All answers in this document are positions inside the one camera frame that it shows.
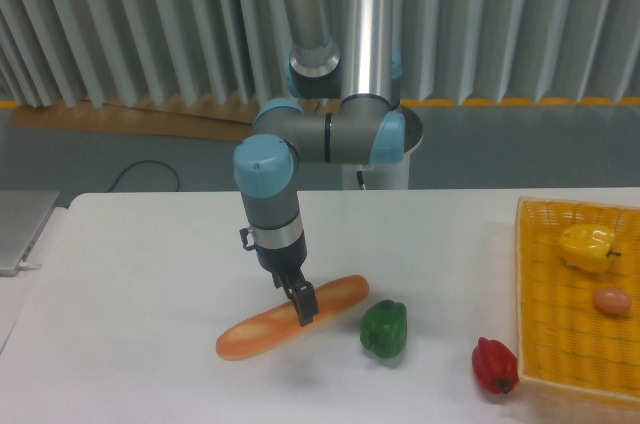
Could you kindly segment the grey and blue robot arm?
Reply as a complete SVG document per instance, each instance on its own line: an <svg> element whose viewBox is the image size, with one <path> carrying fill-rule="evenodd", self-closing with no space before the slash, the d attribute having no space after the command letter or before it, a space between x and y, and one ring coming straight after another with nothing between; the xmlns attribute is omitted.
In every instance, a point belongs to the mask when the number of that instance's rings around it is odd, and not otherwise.
<svg viewBox="0 0 640 424"><path fill-rule="evenodd" d="M305 161L362 166L401 162L402 59L392 43L393 0L284 0L292 39L289 98L259 111L234 151L248 224L243 246L291 301L301 325L319 305L302 265L307 256L295 184Z"/></svg>

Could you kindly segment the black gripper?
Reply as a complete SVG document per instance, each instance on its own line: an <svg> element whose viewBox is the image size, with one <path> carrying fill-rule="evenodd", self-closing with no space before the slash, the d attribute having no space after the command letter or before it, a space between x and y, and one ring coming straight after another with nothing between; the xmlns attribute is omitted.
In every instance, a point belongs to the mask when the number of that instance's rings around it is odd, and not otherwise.
<svg viewBox="0 0 640 424"><path fill-rule="evenodd" d="M283 287L284 282L295 282L289 288L289 299L292 301L301 327L314 321L319 313L318 301L314 286L303 281L301 267L307 258L305 235L302 234L294 243L278 249L256 246L256 255L260 266L269 272L276 289Z"/></svg>

